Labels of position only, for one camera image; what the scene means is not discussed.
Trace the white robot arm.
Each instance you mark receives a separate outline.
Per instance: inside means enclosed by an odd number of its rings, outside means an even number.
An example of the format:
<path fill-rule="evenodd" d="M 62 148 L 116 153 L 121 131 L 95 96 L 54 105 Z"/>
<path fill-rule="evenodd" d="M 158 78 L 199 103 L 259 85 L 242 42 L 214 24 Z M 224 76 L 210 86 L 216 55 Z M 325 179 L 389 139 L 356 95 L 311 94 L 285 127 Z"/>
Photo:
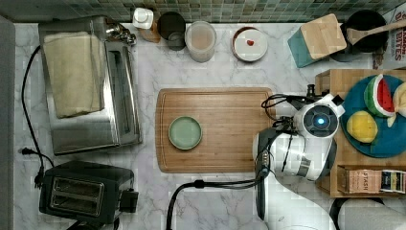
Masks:
<path fill-rule="evenodd" d="M 334 135 L 345 113 L 340 96 L 297 105 L 298 112 L 288 129 L 269 127 L 253 142 L 259 218 L 268 230 L 336 230 L 329 213 L 320 205 L 298 195 L 278 181 L 285 173 L 316 181 L 334 164 L 337 145 Z"/>

